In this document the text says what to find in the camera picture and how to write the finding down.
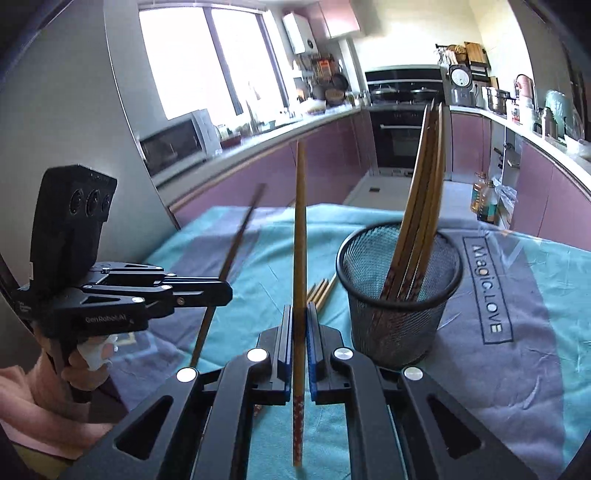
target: kitchen floor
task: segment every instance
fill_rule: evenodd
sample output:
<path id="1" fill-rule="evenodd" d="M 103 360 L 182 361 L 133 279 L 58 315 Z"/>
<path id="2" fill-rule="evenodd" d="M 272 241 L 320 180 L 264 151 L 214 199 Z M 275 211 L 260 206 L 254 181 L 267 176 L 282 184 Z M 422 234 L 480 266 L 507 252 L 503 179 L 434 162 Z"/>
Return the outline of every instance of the kitchen floor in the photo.
<path id="1" fill-rule="evenodd" d="M 364 177 L 351 195 L 346 205 L 381 210 L 404 210 L 408 200 L 411 179 L 406 177 Z M 465 218 L 475 220 L 470 210 L 472 185 L 445 181 L 441 198 L 441 217 Z"/>

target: cooking oil bottle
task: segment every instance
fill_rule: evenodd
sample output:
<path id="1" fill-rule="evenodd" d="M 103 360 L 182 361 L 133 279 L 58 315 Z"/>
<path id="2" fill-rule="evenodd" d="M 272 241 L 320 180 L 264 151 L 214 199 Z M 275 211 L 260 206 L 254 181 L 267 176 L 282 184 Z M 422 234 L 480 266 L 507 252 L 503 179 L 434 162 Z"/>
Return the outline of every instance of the cooking oil bottle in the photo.
<path id="1" fill-rule="evenodd" d="M 476 217 L 481 222 L 493 224 L 496 223 L 496 210 L 498 203 L 499 197 L 495 191 L 495 184 L 492 180 L 488 180 L 480 190 Z"/>
<path id="2" fill-rule="evenodd" d="M 470 201 L 470 210 L 474 213 L 478 213 L 480 191 L 482 190 L 482 187 L 486 185 L 486 174 L 484 172 L 478 172 L 476 176 L 478 177 L 478 180 L 472 185 L 472 200 Z"/>

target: countertop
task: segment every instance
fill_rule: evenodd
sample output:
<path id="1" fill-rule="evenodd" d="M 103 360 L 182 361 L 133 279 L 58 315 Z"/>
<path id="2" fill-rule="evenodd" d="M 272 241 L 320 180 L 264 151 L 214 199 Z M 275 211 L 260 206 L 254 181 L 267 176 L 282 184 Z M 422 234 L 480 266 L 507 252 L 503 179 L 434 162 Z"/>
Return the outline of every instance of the countertop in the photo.
<path id="1" fill-rule="evenodd" d="M 510 119 L 497 115 L 489 110 L 480 108 L 471 108 L 465 106 L 450 106 L 450 112 L 472 113 L 482 115 L 486 118 L 504 125 L 513 130 L 516 134 L 526 138 L 533 143 L 540 150 L 544 151 L 548 156 L 559 163 L 566 171 L 568 171 L 577 181 L 583 186 L 589 194 L 591 194 L 591 162 L 584 158 L 569 154 L 566 151 L 566 146 L 555 142 L 552 139 L 544 140 L 542 136 L 536 132 L 532 132 L 523 125 L 516 124 Z"/>
<path id="2" fill-rule="evenodd" d="M 164 175 L 159 173 L 152 178 L 152 181 L 163 203 L 170 206 L 192 190 L 249 158 L 359 111 L 361 111 L 360 107 L 341 106 L 327 109 L 324 114 L 305 116 L 298 122 L 279 127 L 269 133 L 245 138 L 240 145 L 224 150 L 206 161 L 191 163 L 192 159 L 188 157 L 175 164 L 177 167 L 171 166 L 171 168 L 175 167 L 172 178 L 168 178 L 170 175 L 165 170 L 162 172 Z"/>

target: wire mesh cup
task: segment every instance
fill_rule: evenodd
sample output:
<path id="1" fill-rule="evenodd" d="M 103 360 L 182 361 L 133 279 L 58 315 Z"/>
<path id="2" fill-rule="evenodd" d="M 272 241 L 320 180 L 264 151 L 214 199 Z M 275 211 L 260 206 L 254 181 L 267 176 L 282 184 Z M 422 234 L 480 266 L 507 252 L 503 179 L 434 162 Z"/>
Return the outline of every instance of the wire mesh cup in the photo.
<path id="1" fill-rule="evenodd" d="M 349 296 L 353 346 L 391 369 L 412 364 L 430 350 L 463 271 L 458 248 L 438 232 L 417 300 L 380 300 L 399 233 L 399 222 L 367 227 L 344 241 L 336 261 Z"/>

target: water heater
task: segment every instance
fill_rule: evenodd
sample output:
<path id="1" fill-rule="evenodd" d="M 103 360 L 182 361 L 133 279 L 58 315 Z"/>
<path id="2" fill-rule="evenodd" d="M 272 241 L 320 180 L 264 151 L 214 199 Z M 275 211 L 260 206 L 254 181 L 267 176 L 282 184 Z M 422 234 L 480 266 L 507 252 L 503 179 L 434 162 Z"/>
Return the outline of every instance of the water heater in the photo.
<path id="1" fill-rule="evenodd" d="M 296 55 L 318 53 L 316 40 L 314 40 L 310 23 L 306 17 L 290 13 L 283 17 L 283 24 L 290 38 L 291 48 Z"/>

